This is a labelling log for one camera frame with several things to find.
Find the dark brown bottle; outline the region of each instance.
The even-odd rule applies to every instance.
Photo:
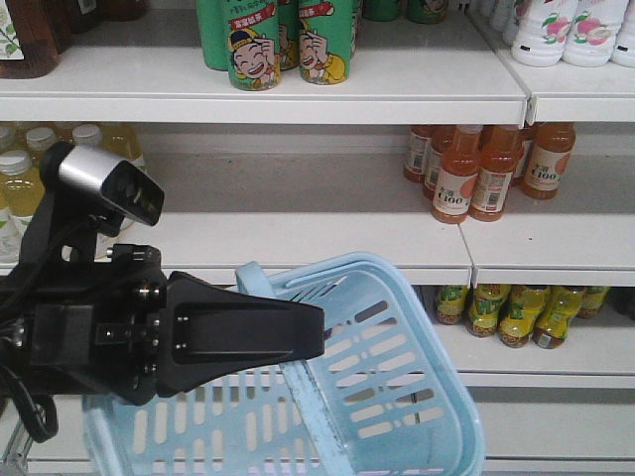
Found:
[[[148,0],[97,0],[97,9],[104,20],[129,22],[146,14]]]
[[[70,30],[85,33],[101,23],[101,15],[97,10],[97,0],[63,0],[68,14]]]
[[[44,76],[59,61],[55,34],[45,0],[0,0],[0,77]]]

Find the product label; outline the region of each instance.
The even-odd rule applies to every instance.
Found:
[[[525,172],[525,183],[536,190],[555,190],[567,169],[571,152],[550,152],[536,146]]]
[[[433,206],[447,215],[462,215],[469,208],[475,184],[476,174],[460,177],[441,169]]]
[[[0,209],[0,261],[3,261],[3,258],[17,258],[20,239],[20,234],[11,220],[9,207]]]
[[[472,206],[481,211],[497,212],[503,209],[507,189],[513,174],[496,174],[481,169],[474,189]]]
[[[77,0],[77,2],[82,15],[86,15],[97,8],[97,0]]]
[[[23,60],[18,34],[5,0],[0,0],[0,60]]]

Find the green drink can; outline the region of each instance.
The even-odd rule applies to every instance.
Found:
[[[246,91],[280,82],[277,0],[221,0],[229,81]]]
[[[362,16],[374,22],[390,22],[396,20],[400,13],[400,0],[365,0]]]
[[[298,2],[299,0],[278,0],[280,69],[282,71],[296,67],[300,60]]]
[[[300,0],[300,70],[313,84],[348,78],[353,41],[353,0]]]
[[[207,67],[227,71],[227,46],[218,0],[196,0],[202,57]]]
[[[447,0],[408,0],[406,18],[428,25],[440,23],[447,14]]]

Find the cartoon character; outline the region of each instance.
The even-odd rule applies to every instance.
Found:
[[[252,89],[266,89],[277,84],[280,65],[274,40],[258,37],[251,29],[235,30],[229,34],[229,47],[236,75],[241,79],[252,79]]]
[[[309,82],[336,84],[346,79],[342,57],[329,53],[327,39],[311,31],[306,22],[300,26],[300,66]]]

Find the white plastic bottle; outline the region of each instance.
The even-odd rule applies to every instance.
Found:
[[[512,45],[514,60],[529,66],[552,66],[563,56],[577,0],[531,0]]]
[[[577,66],[606,64],[627,6],[628,0],[579,0],[563,60]]]
[[[511,47],[516,39],[518,30],[520,28],[520,22],[525,15],[525,11],[529,6],[530,0],[515,0],[512,7],[512,13],[507,20],[507,25],[503,30],[503,42],[508,47]]]
[[[505,26],[507,26],[507,22],[509,21],[509,17],[512,15],[513,9],[514,0],[498,0],[492,10],[491,16],[489,17],[489,26],[492,27],[492,30],[495,32],[502,32],[505,30]]]
[[[635,0],[631,0],[626,9],[611,61],[622,66],[635,67]]]

